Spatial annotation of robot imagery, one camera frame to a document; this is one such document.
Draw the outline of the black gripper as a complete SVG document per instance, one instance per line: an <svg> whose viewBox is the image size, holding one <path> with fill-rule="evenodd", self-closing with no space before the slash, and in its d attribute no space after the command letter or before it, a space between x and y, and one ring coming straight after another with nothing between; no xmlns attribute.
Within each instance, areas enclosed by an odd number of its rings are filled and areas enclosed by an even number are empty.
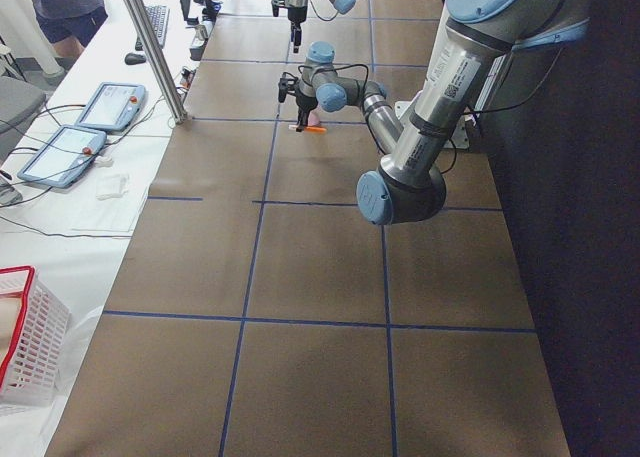
<svg viewBox="0 0 640 457"><path fill-rule="evenodd" d="M288 19L291 22L291 27L293 28L291 32L293 53L299 53L299 46L301 45L301 41L302 41L301 26L306 21L306 18L307 18L306 5L302 7L290 6L288 8Z"/></svg>
<svg viewBox="0 0 640 457"><path fill-rule="evenodd" d="M295 91L296 105L298 107L298 117L295 132L301 133L308 125L310 113L315 109L315 97L307 96L300 89Z"/></svg>

